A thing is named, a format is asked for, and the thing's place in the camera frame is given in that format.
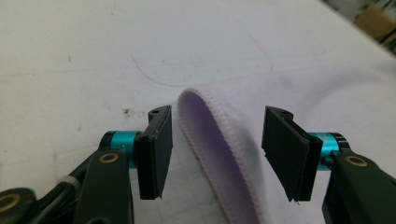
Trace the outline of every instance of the white table surface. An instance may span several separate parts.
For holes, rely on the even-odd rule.
[[[188,86],[275,70],[395,59],[313,0],[1,1],[0,190],[38,198],[106,131],[141,130],[174,106],[163,198],[136,223],[227,223],[177,124]]]

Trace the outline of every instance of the black mechanical bracket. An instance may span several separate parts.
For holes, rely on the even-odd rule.
[[[172,154],[171,106],[148,112],[144,132],[107,132],[99,148],[37,200],[30,189],[0,192],[0,224],[134,223],[129,169],[140,198],[162,197]]]
[[[262,148],[289,200],[309,201],[319,166],[331,170],[328,224],[396,223],[396,179],[354,153],[340,133],[306,133],[284,109],[265,109]]]

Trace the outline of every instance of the brass screw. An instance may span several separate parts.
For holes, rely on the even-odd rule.
[[[101,163],[111,163],[113,161],[116,161],[119,158],[119,155],[117,153],[111,152],[107,153],[99,158],[99,162]]]
[[[356,166],[360,166],[360,167],[368,165],[367,161],[365,161],[362,158],[356,157],[356,156],[347,156],[346,161],[348,161],[349,163],[354,164]]]
[[[0,205],[0,213],[1,212],[6,212],[8,209],[11,209],[15,205],[18,204],[18,202],[21,199],[21,195],[19,194],[8,194],[0,197],[0,203],[2,201],[5,201],[3,205]]]

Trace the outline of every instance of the cyan metal ring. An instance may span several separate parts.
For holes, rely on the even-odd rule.
[[[128,166],[130,169],[136,168],[134,164],[134,139],[137,136],[136,131],[117,131],[111,139],[110,149],[125,152],[128,158]]]
[[[320,152],[320,160],[318,165],[318,170],[320,171],[328,171],[330,170],[327,166],[322,164],[322,160],[330,157],[332,151],[339,151],[340,147],[338,146],[337,140],[330,133],[310,133],[310,135],[315,136],[323,141],[323,146]]]

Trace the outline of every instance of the lavender cloth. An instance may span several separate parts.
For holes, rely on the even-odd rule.
[[[330,172],[311,202],[289,203],[261,149],[264,108],[289,110],[308,132],[339,132],[396,176],[396,63],[272,72],[188,88],[179,123],[231,223],[324,223]]]

